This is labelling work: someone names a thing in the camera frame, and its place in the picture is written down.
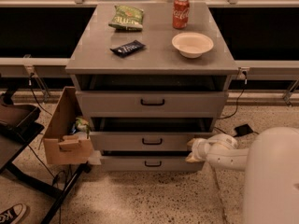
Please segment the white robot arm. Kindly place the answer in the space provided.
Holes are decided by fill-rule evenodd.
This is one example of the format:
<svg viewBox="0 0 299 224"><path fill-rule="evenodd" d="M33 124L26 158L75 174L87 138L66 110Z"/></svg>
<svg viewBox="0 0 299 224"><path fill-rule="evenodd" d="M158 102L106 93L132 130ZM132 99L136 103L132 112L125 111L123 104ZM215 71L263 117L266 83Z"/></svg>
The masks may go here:
<svg viewBox="0 0 299 224"><path fill-rule="evenodd" d="M224 133L188 146L187 162L245 173L242 224L299 224L299 129L267 129L248 148Z"/></svg>

